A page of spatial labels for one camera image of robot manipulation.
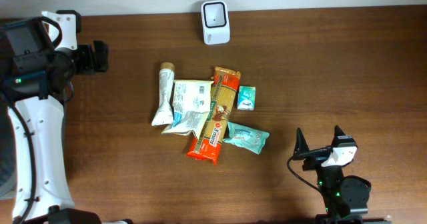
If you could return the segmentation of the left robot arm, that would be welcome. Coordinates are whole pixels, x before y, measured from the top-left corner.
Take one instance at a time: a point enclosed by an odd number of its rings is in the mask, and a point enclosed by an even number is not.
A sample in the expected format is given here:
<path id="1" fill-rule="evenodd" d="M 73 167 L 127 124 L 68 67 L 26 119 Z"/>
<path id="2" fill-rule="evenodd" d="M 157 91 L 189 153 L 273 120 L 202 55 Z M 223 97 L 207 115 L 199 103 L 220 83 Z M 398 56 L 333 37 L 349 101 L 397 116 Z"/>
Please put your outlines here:
<path id="1" fill-rule="evenodd" d="M 1 98 L 13 128 L 14 223 L 99 223 L 75 208 L 63 157 L 65 108 L 72 77 L 108 70 L 105 42 L 80 45 L 81 15 L 44 11 L 1 28 Z"/>

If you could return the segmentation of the white tube with cork cap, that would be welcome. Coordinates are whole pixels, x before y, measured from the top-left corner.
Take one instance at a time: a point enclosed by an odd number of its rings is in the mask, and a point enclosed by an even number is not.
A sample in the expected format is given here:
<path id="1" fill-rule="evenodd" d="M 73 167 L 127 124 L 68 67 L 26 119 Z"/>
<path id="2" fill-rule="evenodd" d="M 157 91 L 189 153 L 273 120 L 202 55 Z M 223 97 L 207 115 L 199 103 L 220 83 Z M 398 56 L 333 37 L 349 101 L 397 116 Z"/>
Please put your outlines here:
<path id="1" fill-rule="evenodd" d="M 171 93 L 175 76 L 173 63 L 164 62 L 159 71 L 159 107 L 154 115 L 152 126 L 173 123 L 173 111 L 170 105 Z"/>

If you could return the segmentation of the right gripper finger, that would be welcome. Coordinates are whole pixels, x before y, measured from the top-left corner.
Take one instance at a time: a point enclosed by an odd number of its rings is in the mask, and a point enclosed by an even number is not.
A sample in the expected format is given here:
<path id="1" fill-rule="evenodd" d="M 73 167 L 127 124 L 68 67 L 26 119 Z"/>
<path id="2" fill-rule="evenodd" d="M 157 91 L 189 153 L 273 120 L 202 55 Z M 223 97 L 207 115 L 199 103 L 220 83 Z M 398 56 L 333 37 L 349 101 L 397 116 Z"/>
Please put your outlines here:
<path id="1" fill-rule="evenodd" d="M 304 160 L 309 152 L 310 149 L 306 143 L 302 130 L 298 127 L 296 129 L 296 144 L 294 147 L 292 159 L 294 161 Z"/>
<path id="2" fill-rule="evenodd" d="M 332 140 L 332 146 L 338 147 L 340 144 L 346 141 L 346 134 L 341 130 L 341 128 L 336 125 L 334 127 L 334 138 Z"/>

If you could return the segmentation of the white snack bag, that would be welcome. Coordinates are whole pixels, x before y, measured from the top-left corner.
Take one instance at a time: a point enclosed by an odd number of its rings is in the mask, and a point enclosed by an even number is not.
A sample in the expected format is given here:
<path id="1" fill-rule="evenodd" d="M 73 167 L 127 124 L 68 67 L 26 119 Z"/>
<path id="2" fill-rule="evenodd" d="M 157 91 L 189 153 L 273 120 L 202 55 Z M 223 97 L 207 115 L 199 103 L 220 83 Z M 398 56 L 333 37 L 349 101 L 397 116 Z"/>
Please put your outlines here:
<path id="1" fill-rule="evenodd" d="M 211 109 L 213 81 L 175 80 L 173 90 L 173 122 L 162 134 L 194 134 L 199 139 Z"/>

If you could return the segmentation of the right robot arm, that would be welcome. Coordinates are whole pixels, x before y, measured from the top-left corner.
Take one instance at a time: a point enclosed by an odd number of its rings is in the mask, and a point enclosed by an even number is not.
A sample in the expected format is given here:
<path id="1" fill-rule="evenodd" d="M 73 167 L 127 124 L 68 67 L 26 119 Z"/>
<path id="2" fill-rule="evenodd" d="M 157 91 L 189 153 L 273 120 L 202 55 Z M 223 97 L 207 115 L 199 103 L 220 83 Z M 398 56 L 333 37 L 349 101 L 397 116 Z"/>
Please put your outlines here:
<path id="1" fill-rule="evenodd" d="M 324 214 L 317 214 L 315 223 L 387 223 L 385 219 L 364 219 L 372 184 L 355 175 L 345 176 L 343 168 L 353 160 L 358 146 L 354 138 L 334 127 L 330 145 L 310 149 L 300 128 L 296 130 L 293 155 L 287 161 L 288 170 L 300 181 L 317 191 L 324 201 Z M 303 171 L 315 171 L 317 184 L 300 177 L 290 166 L 291 161 L 303 161 Z"/>

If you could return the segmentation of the small teal tissue pack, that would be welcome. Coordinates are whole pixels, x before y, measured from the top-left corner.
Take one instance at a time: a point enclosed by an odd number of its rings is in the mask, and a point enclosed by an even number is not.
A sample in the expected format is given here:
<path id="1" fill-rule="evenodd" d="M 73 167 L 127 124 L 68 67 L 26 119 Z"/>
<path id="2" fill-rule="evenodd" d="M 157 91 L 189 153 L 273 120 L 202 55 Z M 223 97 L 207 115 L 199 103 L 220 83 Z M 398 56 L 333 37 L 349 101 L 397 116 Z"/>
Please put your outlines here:
<path id="1" fill-rule="evenodd" d="M 250 86 L 239 86 L 238 104 L 239 110 L 253 111 L 256 104 L 256 88 Z"/>

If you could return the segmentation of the orange spaghetti package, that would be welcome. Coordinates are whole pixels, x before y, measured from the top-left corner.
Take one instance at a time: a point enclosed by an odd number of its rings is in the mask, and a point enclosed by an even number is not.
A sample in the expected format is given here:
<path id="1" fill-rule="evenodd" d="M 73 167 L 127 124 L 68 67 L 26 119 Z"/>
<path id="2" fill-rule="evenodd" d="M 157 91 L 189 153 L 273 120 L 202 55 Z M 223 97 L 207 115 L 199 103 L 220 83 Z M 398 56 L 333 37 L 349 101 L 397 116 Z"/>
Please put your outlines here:
<path id="1" fill-rule="evenodd" d="M 222 148 L 223 138 L 240 85 L 241 73 L 216 67 L 211 88 L 211 106 L 199 138 L 194 137 L 188 157 L 210 160 L 215 165 Z"/>

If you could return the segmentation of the teal wet wipes pack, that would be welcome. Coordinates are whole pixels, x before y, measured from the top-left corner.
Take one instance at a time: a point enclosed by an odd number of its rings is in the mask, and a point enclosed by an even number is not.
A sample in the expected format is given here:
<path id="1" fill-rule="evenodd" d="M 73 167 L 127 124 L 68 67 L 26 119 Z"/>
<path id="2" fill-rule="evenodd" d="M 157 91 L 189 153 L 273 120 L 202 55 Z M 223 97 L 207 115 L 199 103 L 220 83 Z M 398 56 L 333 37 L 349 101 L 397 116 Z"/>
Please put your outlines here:
<path id="1" fill-rule="evenodd" d="M 225 143 L 247 149 L 259 155 L 270 136 L 268 132 L 246 127 L 237 123 L 228 122 L 229 137 L 224 138 Z"/>

